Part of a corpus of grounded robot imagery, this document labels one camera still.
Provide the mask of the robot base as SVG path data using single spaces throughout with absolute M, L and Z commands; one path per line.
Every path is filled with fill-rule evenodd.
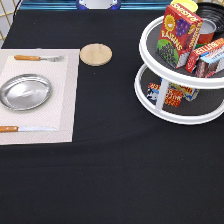
M 78 9 L 117 9 L 121 0 L 76 0 Z

